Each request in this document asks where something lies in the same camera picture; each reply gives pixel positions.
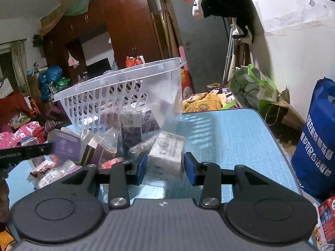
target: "gray door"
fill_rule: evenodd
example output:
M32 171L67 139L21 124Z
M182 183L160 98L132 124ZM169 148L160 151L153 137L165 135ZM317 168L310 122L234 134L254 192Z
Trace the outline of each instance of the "gray door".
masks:
M172 4L195 93L205 92L207 85L221 84L223 79L228 51L228 38L223 19L210 16L196 20L192 15L192 2L172 0Z

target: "blue tabletop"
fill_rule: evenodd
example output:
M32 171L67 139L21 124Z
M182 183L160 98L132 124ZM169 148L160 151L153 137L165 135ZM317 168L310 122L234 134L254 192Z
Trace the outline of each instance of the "blue tabletop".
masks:
M224 169L244 164L277 183L299 192L287 159L274 137L256 111L234 109L187 113L178 123L177 134L185 136L186 152L192 152L199 162L210 161ZM33 191L27 182L31 167L22 162L7 179L10 205ZM201 187L192 187L185 178L182 184L171 184L168 189L152 186L129 186L134 198L200 198ZM232 199L231 186L222 186L222 202Z

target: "red box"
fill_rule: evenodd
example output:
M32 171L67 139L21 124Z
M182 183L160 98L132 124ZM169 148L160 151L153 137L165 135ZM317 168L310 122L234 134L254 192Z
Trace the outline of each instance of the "red box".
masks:
M335 238L335 196L319 206L319 216L326 241L330 243Z

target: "stool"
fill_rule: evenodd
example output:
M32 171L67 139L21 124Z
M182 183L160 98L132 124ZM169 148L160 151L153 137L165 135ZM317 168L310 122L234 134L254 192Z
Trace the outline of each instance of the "stool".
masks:
M35 100L33 98L31 98L29 100L29 102L30 102L31 108L32 108L32 110L29 112L29 115L30 115L29 117L34 118L37 114L40 115L41 112L40 112L38 106L36 105Z

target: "window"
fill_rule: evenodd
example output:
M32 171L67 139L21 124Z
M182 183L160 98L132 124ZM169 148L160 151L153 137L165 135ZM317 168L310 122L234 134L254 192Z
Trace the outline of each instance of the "window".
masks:
M12 53L10 51L5 53L0 52L0 70L2 77L8 78L13 90L19 91L12 63Z

